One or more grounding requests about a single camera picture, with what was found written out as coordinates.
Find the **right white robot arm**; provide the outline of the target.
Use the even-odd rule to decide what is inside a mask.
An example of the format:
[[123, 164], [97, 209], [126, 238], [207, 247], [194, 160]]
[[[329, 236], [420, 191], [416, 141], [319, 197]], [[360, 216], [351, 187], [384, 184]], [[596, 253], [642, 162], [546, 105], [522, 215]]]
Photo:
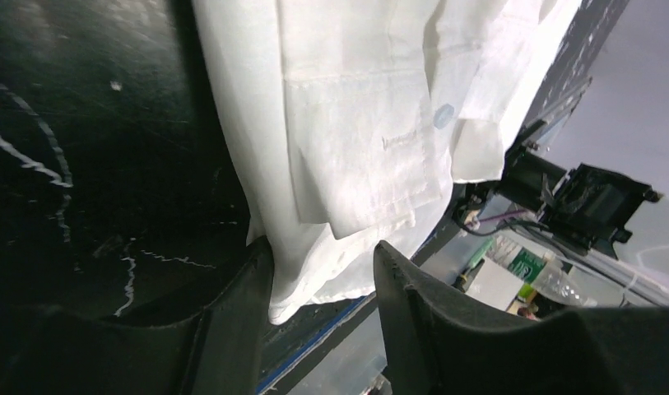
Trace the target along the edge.
[[514, 149], [502, 177], [472, 187], [453, 220], [487, 239], [482, 261], [557, 304], [596, 306], [582, 285], [590, 279], [621, 305], [669, 305], [669, 197], [627, 175], [565, 170]]

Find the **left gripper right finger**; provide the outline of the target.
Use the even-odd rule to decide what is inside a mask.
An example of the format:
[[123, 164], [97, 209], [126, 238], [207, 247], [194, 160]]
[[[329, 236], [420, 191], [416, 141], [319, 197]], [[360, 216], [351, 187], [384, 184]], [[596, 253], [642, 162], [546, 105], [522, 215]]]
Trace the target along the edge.
[[669, 308], [506, 313], [423, 272], [391, 244], [374, 284], [396, 394], [669, 394]]

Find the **white cloth sheet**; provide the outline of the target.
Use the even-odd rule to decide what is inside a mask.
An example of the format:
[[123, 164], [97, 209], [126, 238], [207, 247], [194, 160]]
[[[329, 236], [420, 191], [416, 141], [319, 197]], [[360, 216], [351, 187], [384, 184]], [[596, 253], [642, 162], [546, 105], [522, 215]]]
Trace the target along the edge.
[[268, 318], [374, 290], [381, 240], [410, 257], [455, 182], [497, 180], [579, 1], [196, 1]]

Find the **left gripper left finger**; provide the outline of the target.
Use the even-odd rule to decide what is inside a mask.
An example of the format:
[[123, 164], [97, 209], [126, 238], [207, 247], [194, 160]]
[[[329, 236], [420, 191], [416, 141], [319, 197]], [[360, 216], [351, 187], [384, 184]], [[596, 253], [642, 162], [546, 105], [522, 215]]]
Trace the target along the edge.
[[0, 394], [254, 394], [273, 272], [260, 237], [121, 318], [0, 307]]

